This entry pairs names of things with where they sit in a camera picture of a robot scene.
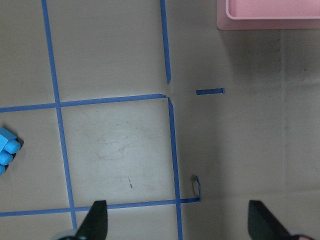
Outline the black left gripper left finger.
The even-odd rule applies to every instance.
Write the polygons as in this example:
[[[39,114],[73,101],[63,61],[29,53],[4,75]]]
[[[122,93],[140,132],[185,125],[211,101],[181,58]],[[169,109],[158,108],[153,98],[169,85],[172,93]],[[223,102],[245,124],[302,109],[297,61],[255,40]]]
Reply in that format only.
[[[105,240],[108,234],[107,202],[98,200],[93,203],[88,214],[78,228],[77,240]]]

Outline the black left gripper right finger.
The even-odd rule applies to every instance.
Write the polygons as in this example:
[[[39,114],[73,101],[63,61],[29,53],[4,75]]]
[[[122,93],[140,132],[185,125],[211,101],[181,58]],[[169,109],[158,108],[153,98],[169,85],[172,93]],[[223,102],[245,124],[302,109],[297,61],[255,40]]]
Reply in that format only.
[[[252,240],[287,240],[292,237],[260,200],[248,203],[248,233]]]

